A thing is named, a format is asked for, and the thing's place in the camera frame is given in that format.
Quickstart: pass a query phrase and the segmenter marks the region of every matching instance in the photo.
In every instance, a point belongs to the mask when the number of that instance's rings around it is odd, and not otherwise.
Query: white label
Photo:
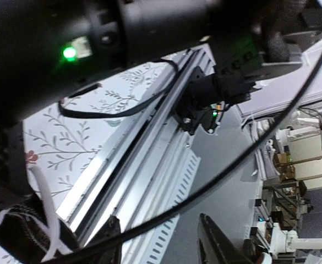
[[[91,46],[87,37],[79,37],[72,41],[72,47],[77,51],[77,58],[85,58],[92,55]]]

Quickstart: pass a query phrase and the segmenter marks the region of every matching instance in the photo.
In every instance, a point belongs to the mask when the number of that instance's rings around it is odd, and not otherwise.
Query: green led light
[[[73,62],[76,59],[77,51],[73,47],[68,47],[63,51],[63,56],[67,61]]]

